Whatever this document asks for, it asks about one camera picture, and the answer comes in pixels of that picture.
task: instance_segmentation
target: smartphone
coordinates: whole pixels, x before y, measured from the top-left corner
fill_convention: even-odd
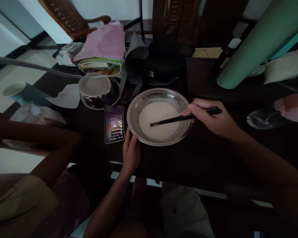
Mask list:
[[[111,144],[125,139],[123,106],[105,107],[105,143]]]

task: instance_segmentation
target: black bag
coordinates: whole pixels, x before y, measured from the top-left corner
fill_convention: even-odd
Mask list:
[[[146,47],[134,34],[124,63],[120,86],[121,101],[131,102],[140,89],[147,90],[148,85],[160,86],[175,82],[185,73],[186,57],[191,57],[194,50],[190,45],[166,41],[152,42]],[[137,86],[130,99],[125,101],[122,99],[122,92],[126,79]]]

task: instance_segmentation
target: metal bowl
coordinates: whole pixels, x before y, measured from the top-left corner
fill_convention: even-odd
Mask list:
[[[90,73],[86,77],[101,75]],[[119,83],[111,77],[86,79],[78,82],[80,100],[93,110],[103,110],[104,106],[115,105],[119,100]]]
[[[181,141],[188,134],[192,127],[190,120],[181,121],[178,130],[170,137],[164,138],[162,140],[150,138],[140,129],[138,118],[141,110],[149,103],[157,101],[171,104],[178,111],[178,113],[184,111],[189,105],[189,102],[176,91],[165,88],[149,89],[139,94],[130,103],[127,111],[128,126],[130,131],[133,134],[136,134],[138,139],[145,144],[152,146],[173,145]]]

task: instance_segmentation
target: shorts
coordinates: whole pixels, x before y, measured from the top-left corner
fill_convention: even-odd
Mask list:
[[[161,199],[164,237],[213,238],[214,234],[198,193],[179,186]]]

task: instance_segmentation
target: black chopsticks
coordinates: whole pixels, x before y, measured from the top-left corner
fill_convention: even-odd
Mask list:
[[[216,115],[222,113],[222,110],[219,107],[211,107],[205,110],[209,115]],[[151,123],[150,126],[157,126],[157,125],[162,125],[162,124],[167,124],[167,123],[172,123],[172,122],[177,122],[177,121],[184,121],[184,120],[189,120],[196,118],[193,114],[190,114],[188,116],[178,116],[170,119],[166,119],[160,122],[155,122]]]

